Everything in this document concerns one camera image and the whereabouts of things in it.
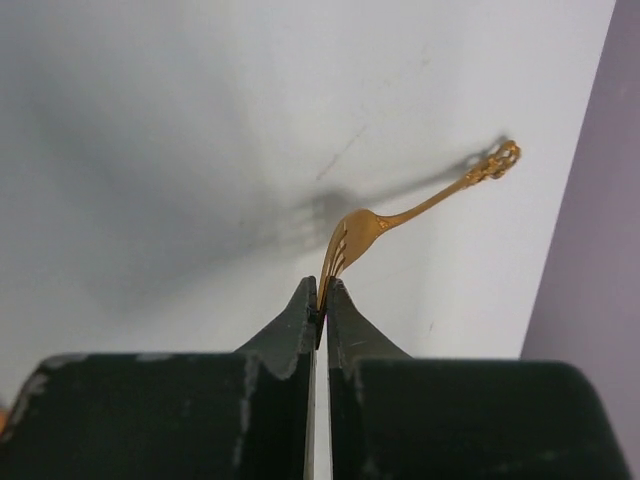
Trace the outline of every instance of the fork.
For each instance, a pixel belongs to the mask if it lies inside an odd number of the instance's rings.
[[[513,140],[508,140],[495,153],[471,167],[459,180],[403,213],[384,216],[371,210],[359,209],[344,216],[331,235],[322,265],[317,298],[320,314],[324,315],[325,312],[329,279],[338,277],[358,260],[380,235],[417,217],[460,190],[489,177],[502,177],[519,159],[520,147]]]

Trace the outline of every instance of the white surface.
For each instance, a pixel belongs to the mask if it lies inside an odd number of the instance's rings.
[[[516,357],[613,3],[4,2],[1,394],[61,351],[237,347],[342,214],[503,135],[514,171],[343,277],[411,354]]]

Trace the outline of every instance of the ornate fork handle end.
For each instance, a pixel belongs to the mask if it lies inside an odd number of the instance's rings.
[[[486,159],[480,161],[467,172],[467,187],[480,183],[488,177],[498,179],[513,167],[520,159],[520,147],[513,140],[504,142],[500,148]]]

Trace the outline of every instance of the white table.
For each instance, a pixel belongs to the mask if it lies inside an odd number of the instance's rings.
[[[519,355],[613,0],[8,3],[5,400],[52,353],[236,348],[342,214],[413,206],[502,136],[513,171],[343,278],[410,354]]]

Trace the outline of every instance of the golden fork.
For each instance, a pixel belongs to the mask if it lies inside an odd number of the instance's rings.
[[[324,257],[318,286],[318,311],[324,315],[329,279],[340,275],[360,258],[380,235],[417,217],[460,190],[476,185],[489,177],[494,179],[502,177],[519,158],[520,147],[513,140],[508,140],[495,153],[471,167],[459,180],[406,212],[383,216],[371,210],[360,209],[343,217],[331,235]]]

